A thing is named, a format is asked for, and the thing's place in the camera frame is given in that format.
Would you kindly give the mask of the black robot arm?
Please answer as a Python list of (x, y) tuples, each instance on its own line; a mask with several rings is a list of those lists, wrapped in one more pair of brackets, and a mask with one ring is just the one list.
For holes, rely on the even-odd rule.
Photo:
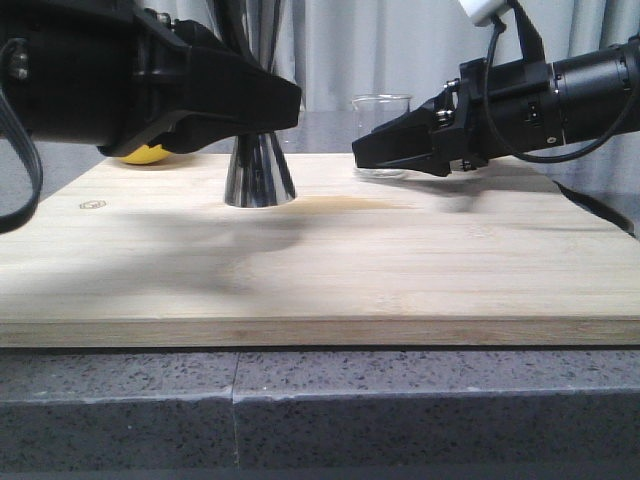
[(445, 177), (476, 170), (511, 151), (528, 153), (595, 140), (610, 127), (639, 128), (639, 41), (551, 64), (483, 58), (412, 112), (352, 144), (361, 169)]

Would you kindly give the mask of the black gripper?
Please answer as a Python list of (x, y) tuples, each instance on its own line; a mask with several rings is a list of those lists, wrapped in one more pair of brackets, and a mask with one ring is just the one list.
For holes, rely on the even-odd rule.
[(566, 143), (552, 65), (519, 60), (492, 67), (489, 111), (483, 104), (485, 66), (482, 59), (461, 64), (456, 86), (432, 99), (433, 112), (418, 108), (355, 140), (356, 166), (446, 177), (453, 162), (474, 170), (512, 151)]
[[(222, 41), (273, 72), (273, 2), (215, 1)], [(183, 100), (193, 23), (133, 1), (4, 1), (1, 131), (20, 143), (193, 149)]]

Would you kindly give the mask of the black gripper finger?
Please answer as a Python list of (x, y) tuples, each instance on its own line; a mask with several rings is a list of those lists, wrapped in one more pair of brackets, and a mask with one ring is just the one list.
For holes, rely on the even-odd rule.
[(295, 127), (302, 91), (226, 50), (194, 47), (172, 130), (159, 144), (191, 153), (233, 136)]

